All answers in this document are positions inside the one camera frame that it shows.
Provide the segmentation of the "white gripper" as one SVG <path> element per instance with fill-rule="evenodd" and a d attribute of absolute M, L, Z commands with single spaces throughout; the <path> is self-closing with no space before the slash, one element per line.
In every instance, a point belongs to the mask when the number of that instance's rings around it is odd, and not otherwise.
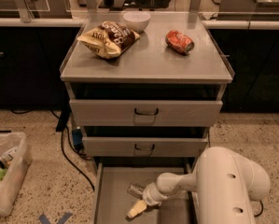
<path fill-rule="evenodd" d="M 143 213 L 147 206 L 161 205 L 161 203 L 168 199 L 167 195 L 160 193 L 155 183 L 147 185 L 142 194 L 143 200 L 137 200 L 127 214 L 128 218 L 134 218 Z"/>

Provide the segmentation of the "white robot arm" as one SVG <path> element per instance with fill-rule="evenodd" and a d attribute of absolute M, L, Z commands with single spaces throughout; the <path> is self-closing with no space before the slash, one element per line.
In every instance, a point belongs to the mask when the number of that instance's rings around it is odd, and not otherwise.
<path fill-rule="evenodd" d="M 270 189 L 270 177 L 258 163 L 225 147 L 209 147 L 192 174 L 162 173 L 147 185 L 128 217 L 186 190 L 197 194 L 199 224 L 256 224 L 251 203 L 262 201 Z"/>

